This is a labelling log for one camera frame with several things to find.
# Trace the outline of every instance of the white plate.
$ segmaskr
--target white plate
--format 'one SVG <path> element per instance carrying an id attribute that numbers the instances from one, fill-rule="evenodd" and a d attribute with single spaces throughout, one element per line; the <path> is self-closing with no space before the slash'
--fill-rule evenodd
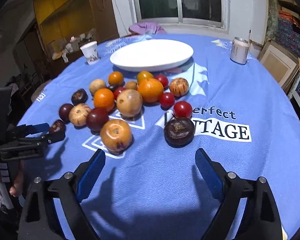
<path id="1" fill-rule="evenodd" d="M 193 55 L 193 49 L 180 41 L 147 40 L 127 45 L 110 57 L 118 68 L 140 72 L 161 71 L 179 67 Z"/>

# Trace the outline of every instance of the metal screw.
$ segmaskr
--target metal screw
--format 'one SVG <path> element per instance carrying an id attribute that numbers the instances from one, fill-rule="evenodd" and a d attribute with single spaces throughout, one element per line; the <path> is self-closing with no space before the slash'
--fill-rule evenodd
<path id="1" fill-rule="evenodd" d="M 264 177 L 260 177 L 260 178 L 259 178 L 259 181 L 260 181 L 261 183 L 266 183 L 266 182 L 267 182 L 266 178 L 264 178 Z"/>
<path id="2" fill-rule="evenodd" d="M 64 175 L 64 177 L 65 177 L 66 179 L 71 179 L 72 176 L 73 176 L 73 173 L 72 173 L 72 172 L 66 172 L 65 175 Z"/>
<path id="3" fill-rule="evenodd" d="M 228 177 L 230 178 L 230 179 L 234 179 L 235 177 L 237 177 L 237 175 L 234 173 L 234 172 L 228 172 Z"/>
<path id="4" fill-rule="evenodd" d="M 40 177 L 36 177 L 35 179 L 34 179 L 34 183 L 39 183 L 41 181 L 41 178 Z"/>

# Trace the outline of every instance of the yellow cabinet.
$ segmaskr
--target yellow cabinet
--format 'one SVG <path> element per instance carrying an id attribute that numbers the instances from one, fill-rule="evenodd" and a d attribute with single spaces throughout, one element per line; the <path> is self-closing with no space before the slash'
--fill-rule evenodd
<path id="1" fill-rule="evenodd" d="M 71 37 L 79 45 L 119 37 L 111 0 L 33 0 L 33 4 L 42 42 L 50 57 L 63 50 Z"/>

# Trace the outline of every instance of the red cherry tomato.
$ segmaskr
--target red cherry tomato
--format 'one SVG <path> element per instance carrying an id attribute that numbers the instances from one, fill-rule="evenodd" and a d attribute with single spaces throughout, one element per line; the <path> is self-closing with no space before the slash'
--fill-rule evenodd
<path id="1" fill-rule="evenodd" d="M 172 93 L 163 93 L 160 97 L 160 105 L 164 109 L 172 107 L 174 104 L 174 95 Z"/>
<path id="2" fill-rule="evenodd" d="M 118 87 L 114 92 L 113 92 L 113 95 L 114 95 L 114 99 L 117 100 L 117 97 L 118 95 L 123 91 L 123 90 L 126 90 L 124 87 Z"/>
<path id="3" fill-rule="evenodd" d="M 162 74 L 157 75 L 155 77 L 155 79 L 160 81 L 160 83 L 163 85 L 164 89 L 166 89 L 169 86 L 169 80 L 165 75 L 162 75 Z"/>
<path id="4" fill-rule="evenodd" d="M 173 112 L 176 118 L 190 118 L 192 115 L 192 106 L 186 101 L 179 101 L 174 105 Z"/>

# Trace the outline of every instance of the apple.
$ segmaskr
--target apple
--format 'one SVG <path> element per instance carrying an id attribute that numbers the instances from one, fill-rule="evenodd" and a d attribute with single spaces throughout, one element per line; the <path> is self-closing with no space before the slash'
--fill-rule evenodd
<path id="1" fill-rule="evenodd" d="M 96 107 L 91 110 L 87 116 L 87 127 L 95 132 L 100 132 L 103 125 L 109 121 L 108 112 L 106 109 Z"/>

